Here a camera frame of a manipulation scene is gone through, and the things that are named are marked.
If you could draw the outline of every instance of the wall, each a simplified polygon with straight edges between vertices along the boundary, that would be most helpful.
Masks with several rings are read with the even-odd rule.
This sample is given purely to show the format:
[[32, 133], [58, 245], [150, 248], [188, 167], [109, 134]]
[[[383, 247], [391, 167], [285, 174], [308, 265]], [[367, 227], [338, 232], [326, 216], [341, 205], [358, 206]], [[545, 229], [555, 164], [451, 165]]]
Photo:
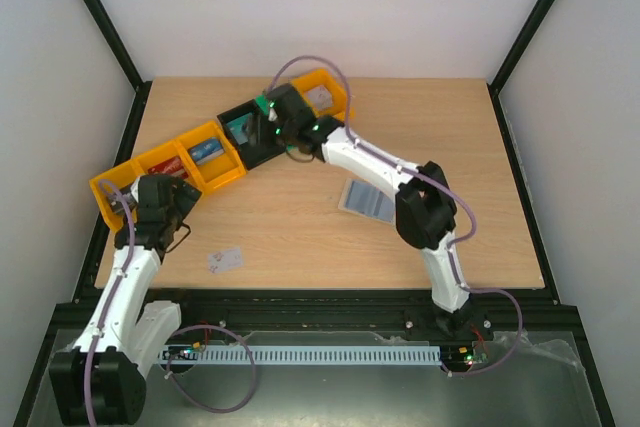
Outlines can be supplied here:
[[103, 0], [144, 78], [272, 75], [315, 53], [351, 76], [490, 78], [535, 0]]
[[81, 0], [0, 0], [0, 425], [71, 300], [133, 90]]
[[640, 3], [558, 0], [502, 95], [563, 302], [638, 424]]

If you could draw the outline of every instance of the black metal frame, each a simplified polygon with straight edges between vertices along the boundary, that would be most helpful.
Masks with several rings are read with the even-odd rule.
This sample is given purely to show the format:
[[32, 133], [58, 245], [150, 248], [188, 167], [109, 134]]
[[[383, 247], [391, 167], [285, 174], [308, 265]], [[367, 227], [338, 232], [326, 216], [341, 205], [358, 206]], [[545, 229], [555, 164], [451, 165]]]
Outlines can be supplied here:
[[[118, 149], [116, 164], [130, 158], [142, 115], [151, 89], [143, 82], [127, 53], [120, 36], [100, 0], [84, 0], [98, 27], [136, 90], [127, 126]], [[614, 425], [613, 417], [600, 382], [580, 316], [575, 307], [560, 304], [553, 275], [540, 232], [535, 221], [529, 194], [516, 151], [500, 104], [499, 94], [518, 60], [542, 23], [554, 0], [538, 0], [516, 38], [493, 82], [487, 86], [496, 120], [500, 127], [529, 232], [542, 270], [544, 289], [514, 289], [510, 292], [520, 303], [525, 324], [530, 331], [570, 331], [574, 335], [582, 364], [586, 368], [591, 391], [602, 425]], [[25, 391], [14, 426], [24, 426], [35, 402], [46, 366], [52, 354], [53, 340], [60, 329], [83, 329], [95, 309], [100, 291], [93, 284], [108, 238], [108, 228], [98, 217], [82, 265], [73, 302], [58, 304]], [[166, 299], [179, 302], [185, 323], [200, 320], [224, 320], [234, 331], [254, 330], [375, 330], [380, 334], [402, 335], [409, 339], [425, 338], [420, 312], [431, 308], [430, 291], [352, 290], [352, 291], [211, 291], [162, 289], [149, 291], [146, 301]], [[514, 330], [517, 318], [512, 304], [498, 295], [477, 299], [487, 310], [495, 330]], [[407, 320], [413, 327], [406, 328]], [[446, 339], [429, 340], [446, 345]]]

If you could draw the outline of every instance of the wooden table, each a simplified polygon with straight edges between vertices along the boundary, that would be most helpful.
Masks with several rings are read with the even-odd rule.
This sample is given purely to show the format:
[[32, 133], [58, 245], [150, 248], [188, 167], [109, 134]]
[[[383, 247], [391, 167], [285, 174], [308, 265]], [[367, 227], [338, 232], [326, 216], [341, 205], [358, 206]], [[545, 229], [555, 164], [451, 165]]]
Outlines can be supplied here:
[[[216, 119], [268, 79], [158, 78], [134, 155]], [[483, 80], [353, 79], [354, 130], [407, 160], [433, 160], [474, 209], [478, 233], [459, 246], [476, 287], [541, 288], [543, 281]], [[191, 236], [168, 254], [152, 286], [192, 289], [423, 289], [421, 256], [390, 225], [338, 210], [352, 174], [282, 155], [204, 197]], [[459, 209], [457, 232], [469, 221]], [[240, 247], [244, 266], [212, 274], [207, 256]], [[107, 242], [97, 287], [111, 269]]]

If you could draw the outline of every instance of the blue and white package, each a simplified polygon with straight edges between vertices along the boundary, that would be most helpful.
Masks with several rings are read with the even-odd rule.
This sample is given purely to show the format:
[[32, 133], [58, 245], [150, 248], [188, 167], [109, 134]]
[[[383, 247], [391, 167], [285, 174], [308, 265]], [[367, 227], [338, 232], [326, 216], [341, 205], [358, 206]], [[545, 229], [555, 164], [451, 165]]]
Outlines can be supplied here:
[[222, 148], [222, 144], [215, 137], [211, 137], [204, 142], [200, 142], [189, 149], [189, 155], [196, 165], [209, 162], [223, 153], [224, 149]]

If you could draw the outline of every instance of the perforated metal strip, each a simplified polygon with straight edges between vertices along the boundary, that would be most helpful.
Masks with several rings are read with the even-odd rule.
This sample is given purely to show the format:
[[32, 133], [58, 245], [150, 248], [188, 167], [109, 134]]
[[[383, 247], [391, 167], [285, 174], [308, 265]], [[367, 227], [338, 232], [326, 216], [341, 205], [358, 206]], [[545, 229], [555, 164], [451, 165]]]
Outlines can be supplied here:
[[[327, 347], [260, 346], [251, 347], [258, 365], [439, 365], [440, 348], [429, 346]], [[159, 360], [168, 357], [168, 349]], [[188, 354], [174, 364], [242, 365], [249, 363], [240, 345], [209, 346], [205, 352]]]

